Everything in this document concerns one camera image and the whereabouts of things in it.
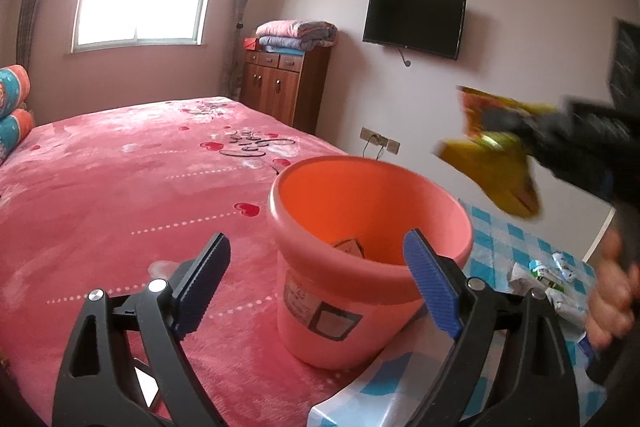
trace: blue checkered tablecloth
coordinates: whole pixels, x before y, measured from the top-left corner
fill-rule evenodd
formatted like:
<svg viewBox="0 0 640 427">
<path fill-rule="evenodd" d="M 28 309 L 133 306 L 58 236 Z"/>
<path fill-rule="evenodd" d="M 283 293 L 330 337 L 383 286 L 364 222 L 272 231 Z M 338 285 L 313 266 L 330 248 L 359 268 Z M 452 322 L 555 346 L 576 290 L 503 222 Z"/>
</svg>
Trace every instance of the blue checkered tablecloth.
<svg viewBox="0 0 640 427">
<path fill-rule="evenodd" d="M 555 267 L 551 256 L 556 249 L 552 245 L 480 208 L 461 203 L 474 228 L 474 248 L 463 269 L 467 277 L 479 277 L 498 291 L 510 292 L 507 271 L 514 262 L 528 268 L 529 261 L 537 259 L 548 267 Z M 586 304 L 587 295 L 595 283 L 593 269 L 564 253 L 575 274 L 574 283 L 566 285 L 565 291 L 578 302 Z M 585 374 L 588 361 L 577 346 L 582 332 L 564 320 L 560 323 L 574 366 L 583 425 L 603 404 L 605 394 L 603 388 L 595 385 Z M 435 326 L 428 314 L 424 314 L 404 328 L 353 383 L 313 407 L 307 427 L 404 425 L 429 392 L 451 344 L 447 334 Z M 484 407 L 503 344 L 503 334 L 496 332 L 465 417 L 477 414 Z"/>
</svg>

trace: power cord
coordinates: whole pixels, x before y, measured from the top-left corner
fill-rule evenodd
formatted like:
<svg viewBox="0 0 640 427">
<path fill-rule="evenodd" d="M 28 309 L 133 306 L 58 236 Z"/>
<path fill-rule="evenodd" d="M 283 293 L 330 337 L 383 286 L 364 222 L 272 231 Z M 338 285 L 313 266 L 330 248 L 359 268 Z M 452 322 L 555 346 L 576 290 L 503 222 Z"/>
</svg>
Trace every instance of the power cord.
<svg viewBox="0 0 640 427">
<path fill-rule="evenodd" d="M 367 147 L 369 147 L 369 144 L 371 143 L 371 140 L 376 139 L 376 141 L 378 140 L 378 135 L 377 134 L 372 134 L 371 136 L 369 136 L 369 139 L 367 140 L 367 144 L 364 146 L 364 149 L 362 150 L 362 157 L 364 158 L 364 153 L 367 152 Z"/>
</svg>

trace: blue gripper pad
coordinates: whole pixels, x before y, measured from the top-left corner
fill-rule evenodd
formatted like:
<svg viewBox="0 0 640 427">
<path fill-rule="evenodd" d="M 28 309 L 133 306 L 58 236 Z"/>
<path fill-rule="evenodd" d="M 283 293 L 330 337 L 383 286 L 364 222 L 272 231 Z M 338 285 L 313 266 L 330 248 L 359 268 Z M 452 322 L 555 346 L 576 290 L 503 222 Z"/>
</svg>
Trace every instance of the blue gripper pad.
<svg viewBox="0 0 640 427">
<path fill-rule="evenodd" d="M 404 236 L 402 251 L 404 261 L 437 327 L 457 340 L 463 329 L 458 309 L 462 289 L 458 287 L 458 281 L 452 279 L 452 270 L 460 269 L 447 266 L 446 261 L 450 260 L 437 256 L 417 229 Z"/>
<path fill-rule="evenodd" d="M 188 270 L 174 289 L 172 330 L 181 341 L 198 329 L 213 294 L 231 262 L 231 245 L 225 235 L 216 234 L 194 261 L 186 261 L 178 270 Z"/>
</svg>

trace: pink blanket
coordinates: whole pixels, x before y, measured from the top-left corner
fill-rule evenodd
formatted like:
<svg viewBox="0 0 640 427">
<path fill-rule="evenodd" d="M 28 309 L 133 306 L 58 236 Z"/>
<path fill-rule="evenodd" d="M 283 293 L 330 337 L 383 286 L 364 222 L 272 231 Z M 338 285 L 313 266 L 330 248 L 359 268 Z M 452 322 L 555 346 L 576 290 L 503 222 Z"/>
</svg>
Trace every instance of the pink blanket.
<svg viewBox="0 0 640 427">
<path fill-rule="evenodd" d="M 249 135 L 268 146 L 247 150 L 238 138 Z M 139 291 L 223 232 L 231 265 L 182 345 L 229 425 L 304 425 L 310 407 L 356 372 L 313 369 L 280 342 L 265 213 L 277 172 L 336 153 L 224 98 L 34 129 L 0 169 L 0 346 L 28 402 L 50 421 L 58 366 L 88 292 Z"/>
<path fill-rule="evenodd" d="M 338 29 L 324 21 L 271 21 L 259 26 L 256 37 L 284 37 L 302 41 L 323 41 L 325 47 L 332 46 L 338 35 Z"/>
</svg>

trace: orange bucket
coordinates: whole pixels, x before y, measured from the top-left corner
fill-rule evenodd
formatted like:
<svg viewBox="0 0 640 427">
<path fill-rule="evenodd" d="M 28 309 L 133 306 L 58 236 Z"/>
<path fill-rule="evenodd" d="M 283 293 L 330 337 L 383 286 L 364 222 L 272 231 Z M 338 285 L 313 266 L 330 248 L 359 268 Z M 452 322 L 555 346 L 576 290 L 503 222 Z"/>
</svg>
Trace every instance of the orange bucket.
<svg viewBox="0 0 640 427">
<path fill-rule="evenodd" d="M 334 370 L 375 356 L 423 304 L 402 256 L 406 232 L 420 229 L 460 267 L 473 243 L 464 208 L 443 188 L 354 156 L 287 168 L 271 187 L 268 219 L 280 337 L 299 359 Z"/>
</svg>

